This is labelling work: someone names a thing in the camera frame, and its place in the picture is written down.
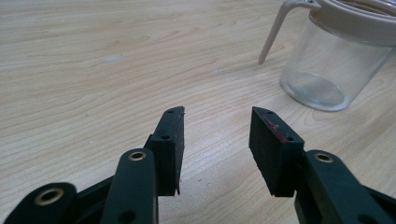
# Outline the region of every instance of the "screw hole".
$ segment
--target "screw hole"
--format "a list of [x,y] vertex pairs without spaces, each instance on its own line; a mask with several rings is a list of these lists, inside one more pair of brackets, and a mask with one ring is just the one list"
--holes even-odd
[[326,155],[326,154],[322,154],[322,153],[317,153],[315,154],[315,158],[318,161],[323,161],[323,162],[333,162],[332,157]]
[[119,215],[119,223],[128,224],[134,222],[136,219],[136,214],[134,211],[128,210]]
[[131,161],[141,161],[141,160],[145,159],[145,157],[146,157],[146,153],[144,153],[144,152],[134,152],[134,153],[131,153],[131,155],[129,155],[128,158]]
[[367,215],[359,215],[358,221],[363,224],[377,224],[378,223],[377,221],[375,221],[375,219],[373,217],[370,217]]
[[35,204],[45,206],[58,201],[64,195],[63,189],[46,189],[35,197]]

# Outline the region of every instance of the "clear plastic jug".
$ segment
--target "clear plastic jug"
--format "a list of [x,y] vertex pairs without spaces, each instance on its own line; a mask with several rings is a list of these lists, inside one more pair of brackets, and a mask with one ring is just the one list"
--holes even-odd
[[396,52],[396,4],[380,0],[286,0],[265,42],[263,63],[286,14],[309,18],[280,79],[298,102],[324,111],[349,106]]

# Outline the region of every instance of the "light wood tabletop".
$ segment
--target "light wood tabletop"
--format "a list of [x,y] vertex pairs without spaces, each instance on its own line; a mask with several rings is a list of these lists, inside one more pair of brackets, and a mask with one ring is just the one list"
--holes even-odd
[[278,0],[0,2],[0,220],[50,182],[81,191],[183,105],[181,194],[161,223],[298,223],[248,148],[251,108],[275,111],[359,181],[396,197],[396,57],[350,107],[322,112],[279,86],[307,18],[294,9],[263,65]]

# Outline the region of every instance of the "pitcher handle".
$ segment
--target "pitcher handle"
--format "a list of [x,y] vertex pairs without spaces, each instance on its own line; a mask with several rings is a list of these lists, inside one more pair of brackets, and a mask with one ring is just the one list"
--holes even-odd
[[315,11],[320,10],[320,5],[315,0],[286,0],[277,12],[274,25],[271,28],[271,32],[268,35],[267,40],[265,41],[264,47],[262,48],[259,64],[262,64],[267,57],[268,52],[274,43],[276,35],[279,32],[280,26],[286,18],[286,15],[295,7],[306,7]]

